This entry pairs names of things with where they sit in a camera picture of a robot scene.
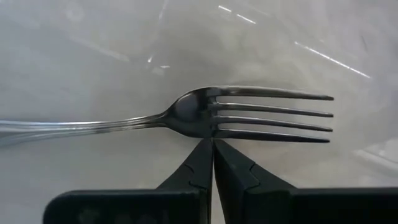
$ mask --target fork head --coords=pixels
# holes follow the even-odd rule
[[[299,114],[306,116],[333,117],[331,113],[283,108],[278,106],[219,103],[218,96],[258,96],[271,98],[294,98],[306,100],[333,100],[333,97],[301,91],[253,86],[211,86],[190,91],[181,96],[163,115],[162,122],[169,128],[195,138],[236,138],[262,141],[329,142],[328,139],[295,134],[270,133],[219,128],[219,124],[241,123],[282,126],[286,128],[328,131],[332,129],[312,124],[294,123],[273,119],[243,116],[222,116],[218,111],[263,111],[270,113]]]

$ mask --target fork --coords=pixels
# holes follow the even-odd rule
[[[219,124],[262,124],[313,131],[333,131],[331,128],[312,124],[295,123],[274,119],[244,116],[223,116],[219,111],[263,111],[270,113],[299,114],[306,116],[333,117],[333,114],[319,111],[299,110],[278,106],[252,105],[242,103],[220,103],[218,96],[257,96],[271,98],[293,98],[307,100],[334,100],[327,95],[302,91],[263,88],[255,86],[209,86],[182,95],[166,111],[160,114],[120,121],[90,122],[28,122],[0,120],[0,133],[12,133],[0,138],[0,144],[14,144],[36,139],[80,136],[109,133],[141,128],[166,127],[180,134],[194,138],[233,138],[261,141],[285,142],[330,142],[329,139],[296,134],[248,131],[219,128]]]

